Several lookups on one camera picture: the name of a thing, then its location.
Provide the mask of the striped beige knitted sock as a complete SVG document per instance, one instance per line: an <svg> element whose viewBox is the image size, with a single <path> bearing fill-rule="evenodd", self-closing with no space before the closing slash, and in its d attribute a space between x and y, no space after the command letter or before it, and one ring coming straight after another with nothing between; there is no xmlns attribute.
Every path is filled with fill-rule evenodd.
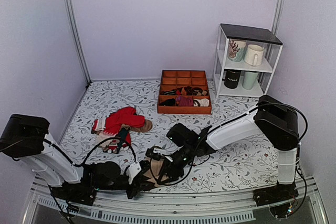
<svg viewBox="0 0 336 224"><path fill-rule="evenodd" d="M147 172L144 173L144 176L147 177L146 180L154 183L155 188L163 187L163 185L157 184L156 180L154 179L154 178L156 178L156 179L159 178L159 173L160 173L161 167L163 165L163 162L164 162L163 158L160 158L159 161L156 161L156 160L153 159L152 162L151 162L151 168L152 168L153 176L152 176L150 170L148 170Z"/></svg>

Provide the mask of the orange wooden divider box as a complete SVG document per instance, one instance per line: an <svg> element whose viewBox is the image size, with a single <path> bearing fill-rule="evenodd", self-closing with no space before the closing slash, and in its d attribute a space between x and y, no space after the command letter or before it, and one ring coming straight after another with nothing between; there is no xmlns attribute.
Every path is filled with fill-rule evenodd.
<svg viewBox="0 0 336 224"><path fill-rule="evenodd" d="M157 100L159 114L211 114L205 71L163 70Z"/></svg>

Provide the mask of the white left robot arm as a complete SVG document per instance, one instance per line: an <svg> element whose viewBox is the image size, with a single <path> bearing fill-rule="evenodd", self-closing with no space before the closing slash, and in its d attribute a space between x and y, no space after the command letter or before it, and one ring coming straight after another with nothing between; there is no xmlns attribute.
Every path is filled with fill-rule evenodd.
<svg viewBox="0 0 336 224"><path fill-rule="evenodd" d="M23 161L50 186L52 196L92 205L100 190L125 190L129 199L155 188L146 175L149 161L132 163L123 173L111 161L76 164L54 141L49 122L41 117L12 114L1 135L1 152Z"/></svg>

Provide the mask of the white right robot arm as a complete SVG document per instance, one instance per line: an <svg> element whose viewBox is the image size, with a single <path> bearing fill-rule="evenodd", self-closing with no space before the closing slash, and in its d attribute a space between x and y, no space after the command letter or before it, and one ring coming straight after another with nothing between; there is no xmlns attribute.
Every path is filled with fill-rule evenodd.
<svg viewBox="0 0 336 224"><path fill-rule="evenodd" d="M278 153L278 185L271 190L276 201L284 200L291 194L295 181L296 162L302 135L298 133L298 116L303 115L297 108L263 95L258 103L240 116L216 127L208 126L200 134L178 123L167 133L167 138L179 147L172 154L161 154L160 149L149 149L150 160L162 159L159 173L153 174L159 185L172 186L187 178L184 168L192 165L196 157L215 153L223 147L250 136L263 134Z"/></svg>

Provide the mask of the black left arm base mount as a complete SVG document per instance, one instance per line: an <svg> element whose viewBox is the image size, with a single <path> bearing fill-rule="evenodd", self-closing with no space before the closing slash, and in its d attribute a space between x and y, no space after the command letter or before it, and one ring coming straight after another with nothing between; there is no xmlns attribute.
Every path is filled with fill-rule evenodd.
<svg viewBox="0 0 336 224"><path fill-rule="evenodd" d="M75 186L74 188L51 187L51 192L56 198L87 206L93 205L97 194L93 188L81 186Z"/></svg>

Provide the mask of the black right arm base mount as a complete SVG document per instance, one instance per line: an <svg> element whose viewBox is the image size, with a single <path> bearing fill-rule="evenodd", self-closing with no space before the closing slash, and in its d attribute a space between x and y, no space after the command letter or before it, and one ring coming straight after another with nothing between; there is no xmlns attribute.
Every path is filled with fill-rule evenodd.
<svg viewBox="0 0 336 224"><path fill-rule="evenodd" d="M274 204L284 200L294 199L298 196L299 193L295 182L288 185L282 185L277 182L274 186L253 191L253 200L257 206Z"/></svg>

